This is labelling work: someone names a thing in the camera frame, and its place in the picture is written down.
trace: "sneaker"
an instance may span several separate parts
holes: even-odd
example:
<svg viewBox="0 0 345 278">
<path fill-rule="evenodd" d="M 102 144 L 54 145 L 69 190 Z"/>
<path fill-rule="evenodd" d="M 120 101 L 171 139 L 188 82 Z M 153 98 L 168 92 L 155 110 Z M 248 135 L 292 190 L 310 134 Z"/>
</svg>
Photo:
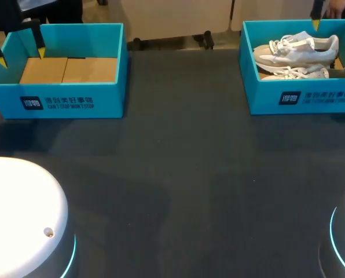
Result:
<svg viewBox="0 0 345 278">
<path fill-rule="evenodd" d="M 345 78 L 345 68 L 332 70 L 320 66 L 316 65 L 309 69 L 285 67 L 283 70 L 274 71 L 274 75 L 262 80 Z"/>
<path fill-rule="evenodd" d="M 283 67 L 308 68 L 313 64 L 330 66 L 338 52 L 339 38 L 336 35 L 318 39 L 303 31 L 293 36 L 284 36 L 280 41 L 270 41 L 269 45 L 256 47 L 254 57 L 259 67 L 274 72 Z"/>
</svg>

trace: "teal box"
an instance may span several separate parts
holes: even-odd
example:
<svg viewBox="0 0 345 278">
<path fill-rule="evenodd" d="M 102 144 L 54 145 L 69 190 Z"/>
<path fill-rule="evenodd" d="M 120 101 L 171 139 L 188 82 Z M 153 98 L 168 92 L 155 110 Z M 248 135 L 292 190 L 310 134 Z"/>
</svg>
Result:
<svg viewBox="0 0 345 278">
<path fill-rule="evenodd" d="M 20 85 L 29 57 L 38 57 L 31 30 L 9 33 L 2 47 L 0 112 L 5 119 L 121 118 L 128 52 L 122 24 L 41 25 L 45 57 L 118 58 L 115 82 Z"/>
<path fill-rule="evenodd" d="M 243 22 L 239 60 L 251 114 L 345 112 L 345 79 L 260 79 L 253 48 L 302 31 L 318 38 L 337 35 L 339 57 L 345 66 L 345 20 L 321 20 L 318 31 L 314 30 L 311 20 Z"/>
</svg>

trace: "cardboard box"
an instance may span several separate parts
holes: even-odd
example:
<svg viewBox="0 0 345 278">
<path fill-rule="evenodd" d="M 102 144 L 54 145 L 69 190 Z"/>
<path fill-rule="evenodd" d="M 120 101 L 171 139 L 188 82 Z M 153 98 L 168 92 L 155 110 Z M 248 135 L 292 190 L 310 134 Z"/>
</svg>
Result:
<svg viewBox="0 0 345 278">
<path fill-rule="evenodd" d="M 3 117 L 121 118 L 129 59 L 123 25 L 44 24 L 41 31 L 46 44 L 45 57 L 112 58 L 114 81 L 23 84 L 27 80 L 23 76 L 27 61 L 39 53 L 31 30 L 12 32 L 2 47 L 8 69 L 0 65 Z"/>
<path fill-rule="evenodd" d="M 313 37 L 339 37 L 339 58 L 345 65 L 345 20 L 321 20 L 315 31 L 311 20 L 245 21 L 240 42 L 240 68 L 251 114 L 345 112 L 345 79 L 261 80 L 252 54 L 284 35 L 306 31 Z"/>
<path fill-rule="evenodd" d="M 62 83 L 67 58 L 28 58 L 20 84 Z"/>
<path fill-rule="evenodd" d="M 114 82 L 117 58 L 68 59 L 63 83 Z"/>
</svg>

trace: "dark gray table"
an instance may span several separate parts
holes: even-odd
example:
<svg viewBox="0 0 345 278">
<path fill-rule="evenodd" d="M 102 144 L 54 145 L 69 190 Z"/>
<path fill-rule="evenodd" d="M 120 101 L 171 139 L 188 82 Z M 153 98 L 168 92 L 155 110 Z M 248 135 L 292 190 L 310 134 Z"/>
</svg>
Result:
<svg viewBox="0 0 345 278">
<path fill-rule="evenodd" d="M 320 277 L 345 116 L 250 116 L 237 54 L 133 53 L 123 119 L 0 117 L 66 193 L 79 277 Z"/>
</svg>

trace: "human hand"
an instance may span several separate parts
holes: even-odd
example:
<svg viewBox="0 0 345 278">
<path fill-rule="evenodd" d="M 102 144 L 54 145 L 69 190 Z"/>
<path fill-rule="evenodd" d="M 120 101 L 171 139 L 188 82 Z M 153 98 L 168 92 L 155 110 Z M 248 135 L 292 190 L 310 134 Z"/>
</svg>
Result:
<svg viewBox="0 0 345 278">
<path fill-rule="evenodd" d="M 345 0 L 331 0 L 327 9 L 329 19 L 340 19 L 345 10 Z"/>
</svg>

